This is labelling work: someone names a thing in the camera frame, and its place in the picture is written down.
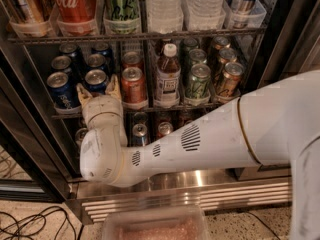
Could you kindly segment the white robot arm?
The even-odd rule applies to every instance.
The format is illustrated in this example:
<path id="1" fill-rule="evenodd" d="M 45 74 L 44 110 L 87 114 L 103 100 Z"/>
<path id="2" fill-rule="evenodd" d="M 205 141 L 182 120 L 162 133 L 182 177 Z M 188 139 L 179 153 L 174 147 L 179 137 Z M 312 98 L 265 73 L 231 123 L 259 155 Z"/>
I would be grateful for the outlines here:
<path id="1" fill-rule="evenodd" d="M 288 164 L 291 240 L 320 240 L 320 70 L 247 93 L 144 147 L 130 147 L 112 95 L 83 98 L 80 149 L 87 181 L 133 186 L 153 175 Z"/>

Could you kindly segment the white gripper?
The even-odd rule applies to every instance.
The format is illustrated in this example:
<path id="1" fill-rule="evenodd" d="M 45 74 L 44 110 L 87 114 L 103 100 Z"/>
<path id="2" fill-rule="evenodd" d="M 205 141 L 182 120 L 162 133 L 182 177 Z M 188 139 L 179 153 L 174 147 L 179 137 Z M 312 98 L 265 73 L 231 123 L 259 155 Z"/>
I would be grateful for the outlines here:
<path id="1" fill-rule="evenodd" d="M 105 94 L 93 97 L 92 94 L 81 84 L 76 85 L 77 95 L 81 103 L 82 116 L 86 125 L 97 116 L 112 114 L 123 117 L 122 96 L 118 76 L 113 74 L 106 87 Z"/>

